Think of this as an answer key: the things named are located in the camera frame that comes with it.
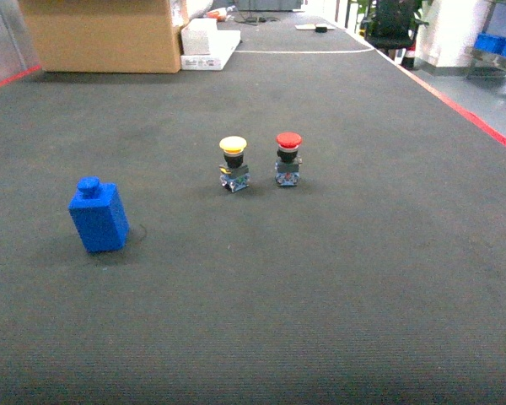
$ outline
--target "white line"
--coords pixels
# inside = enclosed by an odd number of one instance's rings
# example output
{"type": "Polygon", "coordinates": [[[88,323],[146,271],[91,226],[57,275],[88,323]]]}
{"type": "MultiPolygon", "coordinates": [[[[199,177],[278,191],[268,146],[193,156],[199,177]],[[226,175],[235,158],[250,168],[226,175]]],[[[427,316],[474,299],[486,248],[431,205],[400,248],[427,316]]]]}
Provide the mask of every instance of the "white line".
{"type": "Polygon", "coordinates": [[[298,54],[341,54],[341,53],[362,53],[362,52],[370,52],[374,48],[371,49],[361,49],[359,51],[234,51],[234,53],[269,53],[269,54],[290,54],[290,55],[298,55],[298,54]]]}

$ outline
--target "floor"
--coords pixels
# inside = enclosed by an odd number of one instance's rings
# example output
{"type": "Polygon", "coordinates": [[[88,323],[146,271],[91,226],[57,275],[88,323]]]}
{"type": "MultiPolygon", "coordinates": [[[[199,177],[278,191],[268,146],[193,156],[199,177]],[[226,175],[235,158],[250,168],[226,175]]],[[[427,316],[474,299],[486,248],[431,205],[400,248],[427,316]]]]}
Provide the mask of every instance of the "floor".
{"type": "Polygon", "coordinates": [[[414,71],[421,80],[450,97],[506,137],[506,78],[433,76],[414,71]]]}

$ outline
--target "red push button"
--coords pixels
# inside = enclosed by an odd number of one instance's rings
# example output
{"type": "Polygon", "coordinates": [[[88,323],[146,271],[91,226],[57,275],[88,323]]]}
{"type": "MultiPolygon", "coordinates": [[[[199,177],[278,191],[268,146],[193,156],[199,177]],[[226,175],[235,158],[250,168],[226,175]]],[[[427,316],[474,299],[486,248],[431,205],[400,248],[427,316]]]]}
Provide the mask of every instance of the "red push button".
{"type": "Polygon", "coordinates": [[[285,149],[296,149],[302,143],[302,137],[294,132],[283,132],[277,135],[276,142],[285,149]]]}

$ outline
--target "wall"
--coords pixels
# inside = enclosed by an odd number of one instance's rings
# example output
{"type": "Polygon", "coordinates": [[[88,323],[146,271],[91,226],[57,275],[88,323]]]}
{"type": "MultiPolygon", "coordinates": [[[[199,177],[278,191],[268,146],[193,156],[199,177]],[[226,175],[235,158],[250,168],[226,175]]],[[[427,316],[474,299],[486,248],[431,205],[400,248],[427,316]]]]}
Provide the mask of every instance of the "wall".
{"type": "Polygon", "coordinates": [[[417,57],[437,68],[468,67],[472,46],[487,17],[486,0],[434,0],[423,18],[417,39],[417,57]]]}

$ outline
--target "small black object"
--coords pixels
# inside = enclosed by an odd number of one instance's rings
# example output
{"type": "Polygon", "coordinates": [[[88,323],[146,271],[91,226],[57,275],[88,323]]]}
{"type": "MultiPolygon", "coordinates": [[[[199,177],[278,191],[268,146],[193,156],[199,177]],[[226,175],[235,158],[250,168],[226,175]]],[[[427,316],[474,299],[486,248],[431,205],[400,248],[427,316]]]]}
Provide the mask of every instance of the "small black object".
{"type": "Polygon", "coordinates": [[[281,149],[278,149],[277,156],[281,158],[283,163],[293,163],[296,156],[298,156],[298,150],[294,152],[283,152],[281,149]]]}
{"type": "Polygon", "coordinates": [[[233,156],[223,154],[223,157],[225,158],[225,162],[227,162],[227,166],[230,169],[238,169],[244,163],[244,154],[237,154],[233,156]]]}

